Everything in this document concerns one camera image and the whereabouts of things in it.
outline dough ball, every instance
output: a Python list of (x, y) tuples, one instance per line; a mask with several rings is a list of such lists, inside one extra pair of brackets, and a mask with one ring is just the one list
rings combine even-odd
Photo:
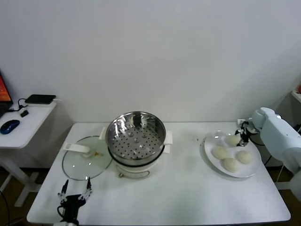
[(227, 171), (232, 173), (237, 172), (239, 170), (239, 161), (233, 158), (227, 158), (223, 160), (224, 167)]
[(226, 142), (230, 146), (236, 147), (237, 144), (240, 142), (240, 135), (229, 135), (226, 137)]
[(212, 154), (215, 158), (217, 159), (225, 159), (228, 158), (228, 151), (226, 148), (221, 147), (221, 146), (217, 146), (213, 149)]
[(253, 156), (247, 151), (238, 152), (237, 158), (243, 164), (250, 164), (253, 162)]

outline glass lid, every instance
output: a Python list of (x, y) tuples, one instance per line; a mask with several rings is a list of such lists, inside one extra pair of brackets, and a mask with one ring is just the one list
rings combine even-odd
[(82, 153), (67, 151), (62, 163), (67, 177), (74, 180), (92, 179), (104, 172), (112, 162), (106, 142), (98, 136), (85, 137), (76, 144), (88, 146), (92, 154), (84, 157)]

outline white table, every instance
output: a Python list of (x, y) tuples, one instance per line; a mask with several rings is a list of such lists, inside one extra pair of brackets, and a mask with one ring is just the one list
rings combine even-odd
[[(107, 123), (74, 124), (66, 142), (99, 135)], [(80, 208), (81, 225), (231, 225), (287, 221), (291, 215), (261, 164), (251, 178), (217, 171), (204, 154), (202, 140), (218, 129), (234, 132), (234, 122), (165, 123), (173, 132), (170, 154), (146, 179), (119, 178), (115, 165), (91, 180), (93, 193)], [(28, 215), (31, 223), (52, 224), (61, 218), (57, 193), (68, 179), (58, 153)], [(86, 181), (69, 180), (66, 195), (81, 194)]]
[[(8, 149), (11, 148), (21, 149), (25, 147), (55, 106), (56, 103), (52, 102), (46, 107), (27, 107), (29, 114), (23, 118), (17, 112), (4, 114), (0, 118), (0, 126), (13, 119), (19, 120), (20, 124), (9, 134), (0, 134), (0, 149), (9, 151)], [(13, 108), (17, 109), (18, 104), (13, 105)], [(10, 175), (1, 185), (0, 190), (4, 190), (12, 176), (23, 183), (25, 187), (15, 203), (15, 206), (20, 207), (22, 206), (29, 192), (38, 192), (40, 185), (37, 185), (34, 182), (38, 176), (38, 173), (32, 173), (32, 175), (28, 177), (10, 158), (3, 154), (3, 151), (4, 150), (0, 152), (0, 165), (5, 168)]]

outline computer mouse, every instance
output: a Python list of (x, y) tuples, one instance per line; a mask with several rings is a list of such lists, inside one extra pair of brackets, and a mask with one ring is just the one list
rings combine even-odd
[(18, 125), (20, 124), (19, 120), (10, 120), (5, 122), (1, 128), (0, 128), (0, 133), (1, 134), (8, 134), (11, 131), (14, 130), (14, 128), (16, 128)]

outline floor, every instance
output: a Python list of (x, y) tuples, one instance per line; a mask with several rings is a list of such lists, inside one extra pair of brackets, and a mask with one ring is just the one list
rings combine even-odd
[[(268, 169), (269, 174), (271, 175), (272, 179), (276, 181), (280, 168), (270, 168)], [(24, 172), (28, 175), (32, 173), (32, 170), (24, 170)], [(46, 175), (47, 170), (41, 171), (38, 178), (37, 183), (42, 184)], [(5, 178), (8, 176), (8, 173), (4, 169), (0, 169), (0, 185), (4, 182)], [(279, 182), (288, 181), (292, 177), (291, 173), (284, 169), (280, 178)], [(10, 220), (16, 219), (17, 223), (13, 224), (11, 222), (10, 225), (15, 226), (39, 226), (37, 224), (31, 224), (26, 221), (26, 214), (29, 211), (36, 194), (31, 193), (23, 207), (14, 207), (15, 201), (18, 198), (18, 195), (22, 191), (23, 186), (22, 184), (17, 181), (15, 178), (12, 178), (7, 187), (4, 189), (3, 193), (7, 199), (8, 207), (9, 207), (9, 214)], [(282, 198), (284, 199), (288, 209), (292, 215), (292, 218), (288, 222), (282, 223), (274, 223), (274, 224), (264, 224), (265, 226), (301, 226), (301, 202), (299, 202), (294, 195), (291, 193), (290, 190), (280, 191)], [(3, 198), (0, 198), (0, 226), (7, 226), (8, 222), (8, 214), (5, 202)]]

